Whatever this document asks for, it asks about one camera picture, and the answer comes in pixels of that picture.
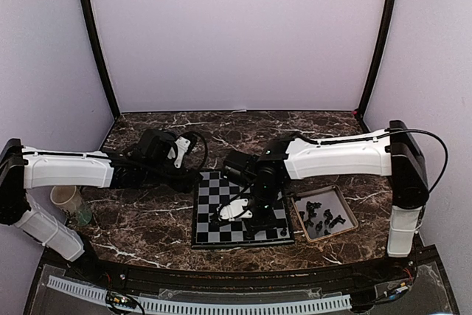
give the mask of black pole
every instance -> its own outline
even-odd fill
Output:
[[[383,5],[381,25],[378,29],[377,43],[375,44],[374,55],[372,56],[369,74],[367,75],[361,102],[359,103],[359,107],[355,110],[355,117],[358,119],[361,125],[364,125],[364,127],[366,127],[364,123],[364,115],[366,113],[367,106],[369,105],[369,100],[375,85],[375,79],[377,78],[378,69],[381,65],[382,55],[384,54],[386,37],[389,33],[394,3],[395,0],[385,0]]]
[[[91,50],[94,53],[95,63],[97,64],[98,74],[102,81],[103,90],[105,91],[108,105],[110,106],[111,113],[114,119],[120,116],[119,107],[113,87],[111,86],[110,77],[106,70],[105,59],[103,58],[102,47],[98,39],[97,28],[95,27],[94,14],[91,8],[90,0],[80,0],[82,4],[83,17],[86,21],[88,39],[90,40]]]

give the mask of glass cup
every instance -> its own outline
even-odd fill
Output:
[[[90,206],[82,199],[77,186],[54,186],[51,191],[51,202],[66,212],[78,226],[90,223]]]

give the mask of marble table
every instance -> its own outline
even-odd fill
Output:
[[[123,114],[104,148],[123,150],[146,128],[181,134],[202,133],[209,146],[205,168],[221,168],[231,149],[260,153],[274,137],[300,131],[309,137],[361,133],[350,112],[250,111]],[[196,166],[201,145],[189,156]],[[84,199],[94,219],[77,230],[90,237],[99,257],[137,266],[185,271],[286,271],[356,263],[385,255],[392,192],[385,178],[370,175],[323,176],[295,181],[291,189],[305,192],[336,184],[358,219],[359,227],[327,240],[308,243],[291,208],[295,244],[224,250],[191,249],[193,194],[167,186],[147,190],[100,190],[87,187]]]

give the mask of white wall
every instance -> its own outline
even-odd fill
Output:
[[[0,14],[0,150],[12,137],[45,149],[98,148],[113,119],[80,0],[0,0]],[[33,192],[52,210],[48,189]],[[0,226],[0,245],[1,313],[22,314],[42,247],[13,226]]]
[[[367,111],[371,129],[390,119],[439,134],[449,169],[421,230],[440,251],[462,314],[472,314],[472,0],[397,0],[383,63]],[[432,183],[441,147],[418,137]]]
[[[93,0],[122,111],[353,110],[384,0]]]

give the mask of checkered board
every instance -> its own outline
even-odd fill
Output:
[[[211,220],[221,204],[227,204],[230,198],[243,188],[221,177],[220,171],[202,172],[203,179],[195,188],[193,204],[192,248],[222,249],[241,246],[273,246],[294,242],[287,202],[280,194],[274,206],[277,227],[262,230],[252,238],[248,236],[246,226],[240,218],[230,224],[218,226]]]

